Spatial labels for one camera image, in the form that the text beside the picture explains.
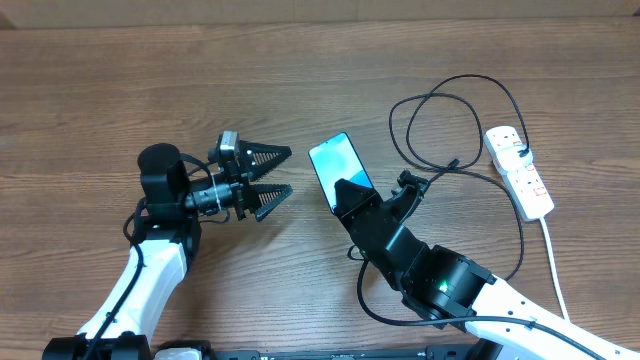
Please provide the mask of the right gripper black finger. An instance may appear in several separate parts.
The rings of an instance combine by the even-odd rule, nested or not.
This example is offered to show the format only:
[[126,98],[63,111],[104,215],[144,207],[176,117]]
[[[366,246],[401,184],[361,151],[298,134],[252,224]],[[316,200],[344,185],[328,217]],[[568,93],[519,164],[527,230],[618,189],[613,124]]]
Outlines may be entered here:
[[358,185],[351,181],[340,179],[335,185],[336,205],[333,213],[342,218],[351,212],[358,212],[361,208],[378,206],[382,198],[377,190],[370,186]]
[[401,188],[407,186],[413,187],[419,193],[425,193],[429,188],[429,181],[427,179],[413,175],[408,169],[401,172],[397,182]]

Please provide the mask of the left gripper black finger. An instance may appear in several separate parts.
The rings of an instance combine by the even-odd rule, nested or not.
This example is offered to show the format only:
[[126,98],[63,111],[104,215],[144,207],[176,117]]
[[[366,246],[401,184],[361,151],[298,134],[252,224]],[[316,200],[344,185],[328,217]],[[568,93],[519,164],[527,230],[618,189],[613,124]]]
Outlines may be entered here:
[[253,210],[256,221],[263,221],[278,205],[293,193],[288,184],[256,184],[250,189],[255,194],[257,205]]
[[267,145],[255,142],[247,143],[249,161],[249,180],[260,180],[292,155],[288,146]]

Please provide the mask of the blue Galaxy S24+ smartphone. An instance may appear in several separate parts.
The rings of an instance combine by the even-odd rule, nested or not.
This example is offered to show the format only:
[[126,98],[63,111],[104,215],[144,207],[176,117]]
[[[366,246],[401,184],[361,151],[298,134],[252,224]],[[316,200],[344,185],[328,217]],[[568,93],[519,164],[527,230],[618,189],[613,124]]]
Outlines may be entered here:
[[350,137],[341,132],[308,151],[309,158],[331,212],[337,205],[335,183],[344,179],[359,186],[373,184]]

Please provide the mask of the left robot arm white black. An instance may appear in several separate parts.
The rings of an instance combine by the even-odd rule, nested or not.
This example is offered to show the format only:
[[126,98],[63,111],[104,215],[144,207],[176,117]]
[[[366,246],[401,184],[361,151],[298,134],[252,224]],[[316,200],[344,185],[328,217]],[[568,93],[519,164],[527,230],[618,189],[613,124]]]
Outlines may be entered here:
[[98,312],[72,337],[50,340],[45,359],[153,359],[151,340],[166,303],[193,266],[204,222],[252,214],[262,221],[292,192],[261,178],[292,154],[287,146],[224,132],[208,160],[167,143],[138,156],[144,191],[123,225],[128,263]]

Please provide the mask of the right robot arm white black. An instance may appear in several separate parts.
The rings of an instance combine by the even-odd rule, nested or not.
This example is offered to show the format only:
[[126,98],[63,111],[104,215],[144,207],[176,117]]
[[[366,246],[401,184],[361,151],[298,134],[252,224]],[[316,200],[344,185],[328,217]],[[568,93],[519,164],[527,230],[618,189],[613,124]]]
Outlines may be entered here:
[[334,213],[364,259],[418,315],[415,326],[452,325],[511,350],[519,359],[636,359],[545,310],[470,258],[428,246],[404,220],[425,194],[425,179],[404,171],[383,200],[372,186],[336,181]]

